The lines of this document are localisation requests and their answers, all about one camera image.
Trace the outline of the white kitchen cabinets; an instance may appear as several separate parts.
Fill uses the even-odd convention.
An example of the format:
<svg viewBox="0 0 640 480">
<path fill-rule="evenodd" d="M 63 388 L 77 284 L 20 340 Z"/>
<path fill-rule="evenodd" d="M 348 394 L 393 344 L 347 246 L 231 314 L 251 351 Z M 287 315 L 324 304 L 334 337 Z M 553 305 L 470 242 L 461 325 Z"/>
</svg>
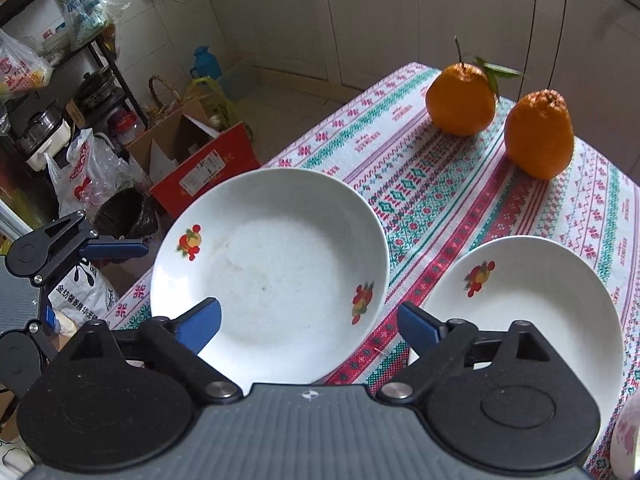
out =
<svg viewBox="0 0 640 480">
<path fill-rule="evenodd" d="M 256 64 L 363 89 L 409 62 L 484 58 L 501 93 L 551 88 L 578 136 L 639 173 L 639 0 L 210 0 L 228 47 Z"/>
</svg>

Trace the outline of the black trash bin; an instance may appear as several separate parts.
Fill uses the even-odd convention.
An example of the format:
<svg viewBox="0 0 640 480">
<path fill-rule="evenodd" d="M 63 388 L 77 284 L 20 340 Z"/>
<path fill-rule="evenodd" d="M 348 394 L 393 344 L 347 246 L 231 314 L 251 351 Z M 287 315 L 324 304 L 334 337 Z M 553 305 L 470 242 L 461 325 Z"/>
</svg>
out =
<svg viewBox="0 0 640 480">
<path fill-rule="evenodd" d="M 158 230 L 158 221 L 143 193 L 136 188 L 123 188 L 100 207 L 93 226 L 100 235 L 137 240 L 153 236 Z"/>
</svg>

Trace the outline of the patterned tablecloth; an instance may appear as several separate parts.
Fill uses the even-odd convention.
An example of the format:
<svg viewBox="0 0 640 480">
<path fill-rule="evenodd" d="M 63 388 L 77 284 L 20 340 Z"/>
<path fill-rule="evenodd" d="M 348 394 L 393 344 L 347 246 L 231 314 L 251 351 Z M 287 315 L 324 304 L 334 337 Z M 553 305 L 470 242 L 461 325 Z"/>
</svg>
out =
<svg viewBox="0 0 640 480">
<path fill-rule="evenodd" d="M 297 141 L 274 169 L 308 168 L 355 189 L 373 207 L 390 246 L 390 284 L 372 333 L 355 356 L 359 373 L 387 372 L 406 356 L 396 314 L 402 300 L 427 302 L 475 248 L 504 234 L 567 249 L 589 266 L 620 314 L 624 340 L 600 385 L 614 400 L 585 466 L 564 479 L 608 479 L 613 427 L 639 377 L 639 191 L 603 156 L 578 145 L 550 184 L 513 169 L 496 120 L 476 140 L 427 127 L 420 91 L 434 70 L 410 64 L 385 78 Z M 452 456 L 411 408 L 378 403 L 352 385 L 259 384 L 242 401 L 212 405 L 171 450 L 127 471 L 130 479 L 377 479 L 392 457 L 404 478 L 483 479 L 487 471 Z"/>
</svg>

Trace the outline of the blue kettle on floor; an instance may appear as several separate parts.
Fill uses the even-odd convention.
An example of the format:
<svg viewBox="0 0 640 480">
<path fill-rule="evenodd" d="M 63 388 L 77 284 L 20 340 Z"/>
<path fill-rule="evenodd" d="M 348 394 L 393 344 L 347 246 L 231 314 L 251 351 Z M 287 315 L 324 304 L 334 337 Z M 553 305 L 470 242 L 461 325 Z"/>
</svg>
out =
<svg viewBox="0 0 640 480">
<path fill-rule="evenodd" d="M 197 47 L 194 51 L 194 64 L 190 69 L 190 74 L 194 79 L 210 77 L 213 80 L 222 76 L 222 69 L 213 53 L 210 53 L 207 46 Z"/>
</svg>

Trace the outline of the orange with leaf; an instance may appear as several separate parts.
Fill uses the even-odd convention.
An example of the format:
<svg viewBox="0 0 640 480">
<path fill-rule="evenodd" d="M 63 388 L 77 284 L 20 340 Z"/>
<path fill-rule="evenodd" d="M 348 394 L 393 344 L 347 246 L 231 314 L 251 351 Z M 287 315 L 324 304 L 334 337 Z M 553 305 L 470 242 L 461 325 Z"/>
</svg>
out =
<svg viewBox="0 0 640 480">
<path fill-rule="evenodd" d="M 485 130 L 495 118 L 500 90 L 498 79 L 521 78 L 514 68 L 487 62 L 477 56 L 465 62 L 454 37 L 458 62 L 447 66 L 433 80 L 425 95 L 432 125 L 443 133 L 468 138 Z"/>
</svg>

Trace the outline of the red cardboard box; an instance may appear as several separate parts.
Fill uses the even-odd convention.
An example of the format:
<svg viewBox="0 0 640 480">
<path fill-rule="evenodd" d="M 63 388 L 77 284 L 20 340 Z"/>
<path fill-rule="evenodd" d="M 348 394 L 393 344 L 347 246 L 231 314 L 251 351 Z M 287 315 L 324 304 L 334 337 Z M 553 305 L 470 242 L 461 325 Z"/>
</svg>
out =
<svg viewBox="0 0 640 480">
<path fill-rule="evenodd" d="M 198 99 L 146 130 L 127 150 L 172 218 L 218 183 L 260 167 L 244 124 L 216 130 Z"/>
</svg>

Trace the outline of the white plate fruit decal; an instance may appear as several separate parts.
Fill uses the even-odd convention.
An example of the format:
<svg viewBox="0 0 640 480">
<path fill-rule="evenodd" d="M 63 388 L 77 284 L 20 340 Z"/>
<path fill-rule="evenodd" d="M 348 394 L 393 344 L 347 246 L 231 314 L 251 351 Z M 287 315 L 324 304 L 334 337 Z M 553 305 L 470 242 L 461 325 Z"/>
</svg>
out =
<svg viewBox="0 0 640 480">
<path fill-rule="evenodd" d="M 206 298 L 220 329 L 201 358 L 240 388 L 329 377 L 382 312 L 390 254 L 382 223 L 348 184 L 305 169 L 247 172 L 183 211 L 152 269 L 152 315 Z"/>
</svg>

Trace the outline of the orange without leaf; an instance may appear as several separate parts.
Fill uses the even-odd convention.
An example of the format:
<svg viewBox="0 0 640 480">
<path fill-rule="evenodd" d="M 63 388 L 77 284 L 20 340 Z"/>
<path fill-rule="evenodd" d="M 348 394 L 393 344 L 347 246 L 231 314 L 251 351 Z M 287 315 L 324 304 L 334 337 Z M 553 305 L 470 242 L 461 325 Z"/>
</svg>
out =
<svg viewBox="0 0 640 480">
<path fill-rule="evenodd" d="M 573 157 L 574 130 L 570 111 L 559 92 L 530 92 L 510 110 L 504 125 L 506 156 L 532 178 L 549 181 Z"/>
</svg>

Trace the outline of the pink floral bowl far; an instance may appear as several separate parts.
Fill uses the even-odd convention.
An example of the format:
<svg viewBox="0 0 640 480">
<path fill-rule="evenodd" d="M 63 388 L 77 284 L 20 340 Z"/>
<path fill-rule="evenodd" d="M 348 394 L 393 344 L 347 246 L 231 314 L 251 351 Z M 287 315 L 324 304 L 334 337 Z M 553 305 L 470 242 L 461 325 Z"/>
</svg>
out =
<svg viewBox="0 0 640 480">
<path fill-rule="evenodd" d="M 613 474 L 619 479 L 639 478 L 639 426 L 640 392 L 635 392 L 625 403 L 615 424 L 610 462 Z"/>
</svg>

